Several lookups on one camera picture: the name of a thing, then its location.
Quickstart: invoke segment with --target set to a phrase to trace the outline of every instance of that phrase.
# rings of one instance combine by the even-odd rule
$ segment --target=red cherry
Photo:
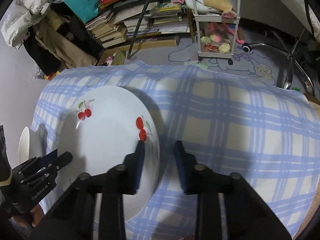
[[[142,130],[143,129],[143,120],[141,117],[138,117],[137,120],[136,120],[136,126],[139,130]]]
[[[85,113],[84,113],[84,112],[80,112],[80,113],[78,114],[78,118],[79,118],[81,121],[83,121],[83,120],[85,119]]]
[[[141,141],[145,141],[147,139],[147,133],[144,129],[142,129],[139,133],[139,138]]]
[[[92,113],[91,113],[91,110],[87,108],[87,109],[84,111],[84,114],[85,114],[86,117],[90,117]]]

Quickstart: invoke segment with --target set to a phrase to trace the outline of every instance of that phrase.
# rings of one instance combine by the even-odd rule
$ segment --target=human hand
[[[42,210],[42,207],[37,204],[31,211],[30,214],[32,215],[32,226],[35,228],[41,219],[44,217],[44,212]],[[24,228],[29,227],[28,223],[24,220],[21,216],[14,216],[12,217],[12,220],[19,226],[22,226]]]

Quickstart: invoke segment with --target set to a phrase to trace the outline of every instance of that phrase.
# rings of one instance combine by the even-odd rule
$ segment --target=metal bolt
[[[88,178],[90,178],[90,174],[86,173],[86,172],[81,173],[80,176],[79,176],[79,179],[81,179],[81,180],[86,180]]]
[[[202,165],[202,164],[196,164],[196,165],[194,166],[194,169],[195,169],[196,171],[203,171],[203,170],[205,170],[205,168],[206,168],[206,166],[204,166],[204,165]]]
[[[232,177],[233,179],[240,179],[240,178],[241,178],[241,175],[240,175],[239,173],[237,173],[237,172],[233,172],[232,175],[231,175],[231,177]]]
[[[127,167],[124,164],[119,164],[116,166],[117,171],[124,171]]]

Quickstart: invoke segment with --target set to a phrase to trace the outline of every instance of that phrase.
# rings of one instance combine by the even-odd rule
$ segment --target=teal bag
[[[65,0],[64,2],[84,23],[98,16],[99,0]]]

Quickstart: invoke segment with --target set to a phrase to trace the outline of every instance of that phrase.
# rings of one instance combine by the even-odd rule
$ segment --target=blue and white checkered cloth
[[[160,139],[159,185],[146,207],[126,222],[128,239],[194,234],[196,197],[181,192],[172,155],[176,140],[215,172],[242,174],[295,235],[320,174],[319,119],[301,93],[196,66],[137,62],[64,70],[42,91],[31,127],[43,136],[47,153],[58,147],[63,122],[78,98],[106,85],[140,98]]]

